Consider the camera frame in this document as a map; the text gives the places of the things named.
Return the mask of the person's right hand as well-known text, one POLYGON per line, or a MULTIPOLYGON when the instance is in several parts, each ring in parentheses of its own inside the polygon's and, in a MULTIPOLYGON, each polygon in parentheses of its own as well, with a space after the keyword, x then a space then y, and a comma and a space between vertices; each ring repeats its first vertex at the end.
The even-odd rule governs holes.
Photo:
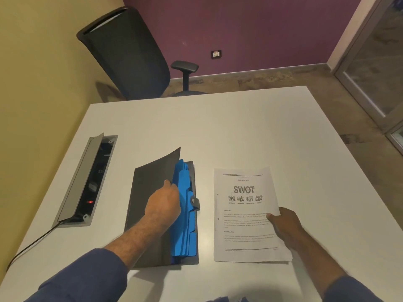
POLYGON ((280 207, 279 212, 282 221, 280 224, 272 224, 275 232, 288 248, 298 251, 304 243, 307 232, 294 211, 280 207))

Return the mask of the person's left hand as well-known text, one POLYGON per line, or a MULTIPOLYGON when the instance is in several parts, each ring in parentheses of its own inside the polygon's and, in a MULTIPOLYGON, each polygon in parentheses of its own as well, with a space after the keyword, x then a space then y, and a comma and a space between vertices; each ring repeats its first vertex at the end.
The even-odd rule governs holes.
POLYGON ((156 219, 158 224, 165 228, 170 227, 181 213, 178 187, 172 183, 171 187, 161 187, 148 199, 145 207, 145 216, 156 219))

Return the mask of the printed paper document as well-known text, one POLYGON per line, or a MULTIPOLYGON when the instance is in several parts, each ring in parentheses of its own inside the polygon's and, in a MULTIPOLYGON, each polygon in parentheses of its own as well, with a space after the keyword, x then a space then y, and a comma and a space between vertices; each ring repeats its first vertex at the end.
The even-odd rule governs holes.
POLYGON ((214 169, 214 260, 291 262, 292 253, 267 213, 280 214, 269 167, 214 169))

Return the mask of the black expanding file folder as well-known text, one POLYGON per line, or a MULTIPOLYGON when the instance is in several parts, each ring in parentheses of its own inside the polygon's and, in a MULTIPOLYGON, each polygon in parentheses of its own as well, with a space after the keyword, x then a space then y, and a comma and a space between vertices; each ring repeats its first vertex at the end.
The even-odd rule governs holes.
POLYGON ((181 148, 134 171, 125 231, 134 230, 146 250, 132 269, 197 265, 199 200, 192 161, 180 158, 181 148))

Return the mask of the person's left forearm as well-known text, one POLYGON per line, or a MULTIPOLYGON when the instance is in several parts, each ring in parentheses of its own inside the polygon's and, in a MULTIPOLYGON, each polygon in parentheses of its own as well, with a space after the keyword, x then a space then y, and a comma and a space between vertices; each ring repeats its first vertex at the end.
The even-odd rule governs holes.
POLYGON ((167 230, 144 216, 104 248, 92 249, 43 282, 24 302, 118 302, 130 269, 167 230))

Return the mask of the person's right forearm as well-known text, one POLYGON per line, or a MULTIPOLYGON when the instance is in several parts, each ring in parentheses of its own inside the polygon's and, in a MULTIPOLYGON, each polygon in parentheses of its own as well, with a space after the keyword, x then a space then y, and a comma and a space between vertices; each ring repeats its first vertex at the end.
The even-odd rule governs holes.
POLYGON ((303 228, 292 231, 287 244, 300 256, 322 302, 383 302, 350 276, 303 228))

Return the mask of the black office chair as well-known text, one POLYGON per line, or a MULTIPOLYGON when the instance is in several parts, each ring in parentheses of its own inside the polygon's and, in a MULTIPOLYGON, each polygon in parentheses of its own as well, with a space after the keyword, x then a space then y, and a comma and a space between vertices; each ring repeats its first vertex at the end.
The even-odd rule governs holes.
POLYGON ((162 97, 170 71, 157 42, 137 9, 117 8, 77 33, 127 100, 162 97))

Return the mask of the glass door with frame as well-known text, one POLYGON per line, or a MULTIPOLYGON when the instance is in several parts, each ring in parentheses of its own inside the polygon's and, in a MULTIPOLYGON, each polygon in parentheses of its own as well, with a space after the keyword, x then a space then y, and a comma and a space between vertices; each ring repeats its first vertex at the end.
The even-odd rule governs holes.
POLYGON ((335 76, 403 155, 403 0, 375 2, 335 76))

